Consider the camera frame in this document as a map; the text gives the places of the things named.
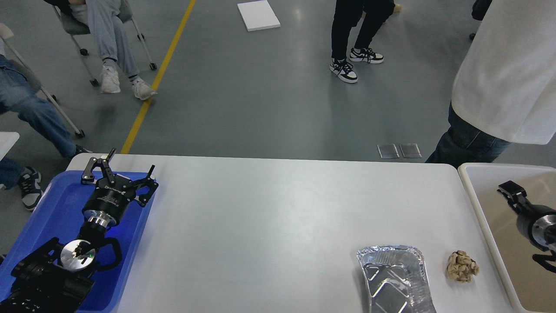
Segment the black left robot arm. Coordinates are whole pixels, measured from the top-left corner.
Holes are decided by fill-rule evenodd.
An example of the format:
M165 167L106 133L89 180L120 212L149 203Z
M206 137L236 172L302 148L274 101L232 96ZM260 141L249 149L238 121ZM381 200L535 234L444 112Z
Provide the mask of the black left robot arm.
M1 263L3 313L109 313L119 302L158 188L113 172L115 154L56 176Z

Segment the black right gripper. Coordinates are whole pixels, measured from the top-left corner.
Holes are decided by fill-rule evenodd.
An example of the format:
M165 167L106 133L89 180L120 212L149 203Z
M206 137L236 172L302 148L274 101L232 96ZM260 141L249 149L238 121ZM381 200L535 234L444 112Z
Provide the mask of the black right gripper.
M516 226L520 234L541 251L555 251L555 210L531 204L526 190L512 180L500 184L498 193L517 214Z

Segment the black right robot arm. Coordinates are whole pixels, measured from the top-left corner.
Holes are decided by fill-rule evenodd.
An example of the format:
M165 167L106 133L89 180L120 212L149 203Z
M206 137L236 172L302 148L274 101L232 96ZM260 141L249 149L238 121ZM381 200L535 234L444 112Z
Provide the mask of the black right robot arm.
M497 192L517 215L516 227L520 234L540 251L550 252L533 254L532 259L545 270L556 272L556 211L545 205L532 204L526 190L511 180L500 184Z

